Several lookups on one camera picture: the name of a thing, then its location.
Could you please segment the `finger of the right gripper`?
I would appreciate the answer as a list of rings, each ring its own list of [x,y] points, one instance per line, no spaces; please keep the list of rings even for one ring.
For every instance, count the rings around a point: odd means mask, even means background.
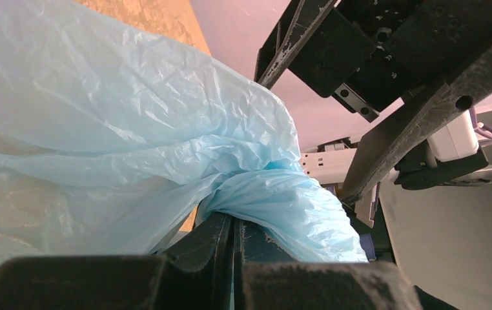
[[[357,202],[411,149],[490,95],[492,46],[461,73],[440,78],[362,136],[341,202]]]
[[[258,51],[254,81],[272,88],[290,70],[312,90],[336,90],[338,1],[290,1]]]

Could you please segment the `light blue plastic bag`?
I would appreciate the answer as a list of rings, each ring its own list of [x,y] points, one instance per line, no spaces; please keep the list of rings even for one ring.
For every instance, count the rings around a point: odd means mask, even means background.
[[[152,253],[194,208],[365,263],[299,160],[284,103],[207,54],[74,1],[0,1],[0,265]]]

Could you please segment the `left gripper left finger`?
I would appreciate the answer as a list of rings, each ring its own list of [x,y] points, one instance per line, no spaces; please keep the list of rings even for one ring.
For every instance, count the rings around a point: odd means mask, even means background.
[[[142,256],[36,256],[0,266],[0,309],[226,309],[232,218],[211,214]]]

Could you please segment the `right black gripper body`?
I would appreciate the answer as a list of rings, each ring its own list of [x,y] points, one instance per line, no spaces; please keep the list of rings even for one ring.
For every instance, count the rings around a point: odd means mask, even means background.
[[[289,70],[368,121],[492,42],[492,1],[291,1]]]

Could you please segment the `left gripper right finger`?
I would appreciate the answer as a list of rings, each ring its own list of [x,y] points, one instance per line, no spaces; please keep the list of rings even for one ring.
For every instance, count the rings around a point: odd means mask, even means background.
[[[235,309],[421,309],[387,262],[303,263],[258,225],[234,221]]]

